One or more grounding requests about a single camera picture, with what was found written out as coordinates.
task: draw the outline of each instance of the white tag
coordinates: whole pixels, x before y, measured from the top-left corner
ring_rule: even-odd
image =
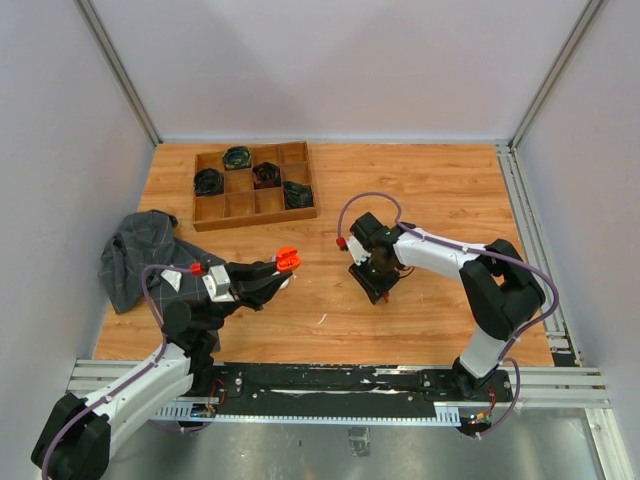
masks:
[[[169,282],[169,285],[171,285],[176,292],[180,291],[180,280],[182,279],[182,274],[180,272],[163,270],[160,276]]]
[[[213,282],[213,278],[211,278],[211,275],[203,275],[202,281],[204,282],[204,286],[207,287],[207,293],[209,293],[209,298],[211,298],[211,300],[215,300],[216,284]]]

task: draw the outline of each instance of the gray wall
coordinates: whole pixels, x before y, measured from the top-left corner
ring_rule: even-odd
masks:
[[[578,345],[640,472],[640,3],[611,0],[520,149]]]
[[[95,0],[167,139],[508,138],[585,0]]]
[[[151,146],[74,3],[0,3],[0,477],[31,449],[106,307],[104,242]]]

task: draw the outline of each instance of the white backdrop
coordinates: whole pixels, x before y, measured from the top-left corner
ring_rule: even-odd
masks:
[[[102,323],[100,254],[152,149],[73,2],[0,2],[0,53],[0,477],[35,479],[31,451]]]
[[[609,2],[520,149],[589,366],[640,473],[640,4]]]
[[[165,140],[510,137],[585,0],[94,0]]]

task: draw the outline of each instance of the metal corner post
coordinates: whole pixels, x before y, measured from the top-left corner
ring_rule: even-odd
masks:
[[[151,141],[153,146],[157,146],[158,144],[162,143],[162,139],[160,138],[158,131],[153,125],[149,114],[144,108],[142,100],[140,100],[140,97],[136,92],[136,89],[133,86],[129,75],[124,68],[122,61],[120,60],[120,57],[118,56],[118,53],[116,52],[115,47],[113,46],[113,43],[109,38],[109,34],[107,33],[104,25],[102,24],[102,21],[100,20],[100,16],[98,15],[98,12],[93,5],[93,2],[91,0],[74,1],[76,6],[78,7],[78,11],[87,23],[87,26],[91,31],[93,38],[98,44],[98,47],[102,51],[105,60],[109,64],[109,68],[111,68],[114,77],[116,78],[118,84],[120,85],[120,88],[122,89],[122,92],[127,98],[127,101],[129,102],[133,113],[138,118],[140,125],[149,137],[149,140]]]
[[[535,118],[538,116],[540,109],[546,102],[549,94],[552,92],[553,87],[556,85],[563,72],[565,71],[569,61],[577,51],[578,47],[582,43],[585,34],[589,27],[593,24],[598,13],[602,11],[602,8],[607,3],[607,0],[588,0],[583,8],[578,20],[576,21],[571,33],[567,37],[564,45],[560,49],[560,52],[553,61],[553,65],[549,69],[542,85],[538,88],[529,108],[527,108],[524,117],[520,121],[518,127],[515,130],[513,139],[509,142],[511,148],[518,148],[522,143],[525,135],[528,133],[529,128],[533,124]]]

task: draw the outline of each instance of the robotic arm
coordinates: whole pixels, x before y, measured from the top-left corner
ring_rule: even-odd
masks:
[[[397,225],[388,228],[371,213],[358,218],[343,248],[354,260],[349,272],[372,303],[388,299],[389,290],[400,280],[405,267],[425,268],[462,283],[477,327],[453,370],[456,386],[465,396],[471,396],[493,374],[516,329],[531,320],[544,303],[544,292],[530,271],[471,253],[485,250],[521,260],[506,240],[490,245],[465,244],[436,237],[415,225],[404,225],[414,234]],[[436,242],[420,238],[425,235]],[[503,277],[503,282],[496,283],[495,277]]]
[[[299,264],[296,251],[287,248],[271,263],[192,266],[192,272],[203,274],[209,296],[203,302],[167,305],[162,325],[166,343],[101,390],[82,399],[67,393],[56,403],[31,454],[43,472],[49,455],[43,477],[97,480],[122,444],[163,406],[185,394],[209,395],[217,341],[211,332],[241,306],[262,310]]]

